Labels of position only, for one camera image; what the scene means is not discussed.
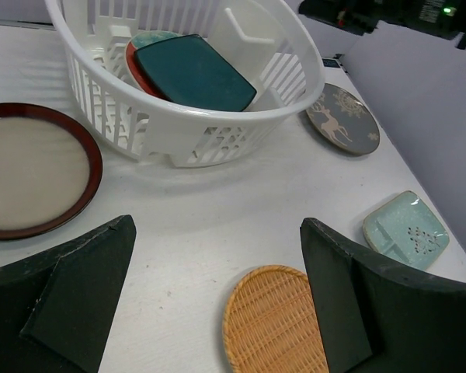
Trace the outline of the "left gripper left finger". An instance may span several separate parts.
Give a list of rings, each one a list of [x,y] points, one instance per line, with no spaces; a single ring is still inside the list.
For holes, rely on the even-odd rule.
[[[0,267],[0,372],[97,372],[135,239],[121,215]]]

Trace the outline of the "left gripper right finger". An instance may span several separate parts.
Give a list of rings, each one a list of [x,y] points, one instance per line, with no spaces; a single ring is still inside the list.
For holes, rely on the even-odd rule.
[[[303,220],[301,249],[329,370],[466,372],[466,283]]]

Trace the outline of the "dark teal square plate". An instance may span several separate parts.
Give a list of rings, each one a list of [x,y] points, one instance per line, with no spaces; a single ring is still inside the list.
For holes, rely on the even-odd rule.
[[[196,34],[140,47],[134,60],[144,81],[179,105],[242,112],[257,94],[240,72]]]

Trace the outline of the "red and teal round plate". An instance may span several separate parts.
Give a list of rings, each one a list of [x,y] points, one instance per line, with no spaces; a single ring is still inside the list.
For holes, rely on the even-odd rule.
[[[174,37],[181,37],[181,34],[165,30],[147,30],[132,37],[125,48],[125,63],[134,84],[143,92],[159,99],[166,100],[165,96],[144,76],[136,61],[135,52],[142,47]]]

